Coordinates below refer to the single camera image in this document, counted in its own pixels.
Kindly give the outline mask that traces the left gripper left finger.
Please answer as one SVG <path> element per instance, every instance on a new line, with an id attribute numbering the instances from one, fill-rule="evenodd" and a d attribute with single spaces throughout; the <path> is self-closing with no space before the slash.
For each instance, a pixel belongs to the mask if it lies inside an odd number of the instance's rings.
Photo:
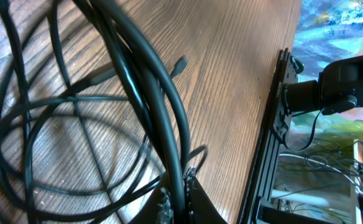
<path id="1" fill-rule="evenodd" d="M 129 224 L 170 224 L 172 219 L 173 210 L 168 191 L 168 179 L 161 179 L 141 211 Z"/>

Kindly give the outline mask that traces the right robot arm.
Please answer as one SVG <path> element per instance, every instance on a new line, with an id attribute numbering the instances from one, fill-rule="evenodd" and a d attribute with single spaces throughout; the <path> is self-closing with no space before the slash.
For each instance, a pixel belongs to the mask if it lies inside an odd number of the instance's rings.
<path id="1" fill-rule="evenodd" d="M 363 108 L 363 55 L 330 63 L 317 80 L 286 85 L 283 102 L 291 112 L 325 116 Z"/>

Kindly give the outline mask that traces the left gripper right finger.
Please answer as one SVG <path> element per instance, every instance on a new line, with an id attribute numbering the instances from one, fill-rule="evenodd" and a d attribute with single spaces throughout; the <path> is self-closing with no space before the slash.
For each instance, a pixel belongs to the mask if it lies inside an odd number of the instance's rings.
<path id="1" fill-rule="evenodd" d="M 184 178 L 186 219 L 189 224 L 226 224 L 196 178 L 196 169 L 187 170 Z"/>

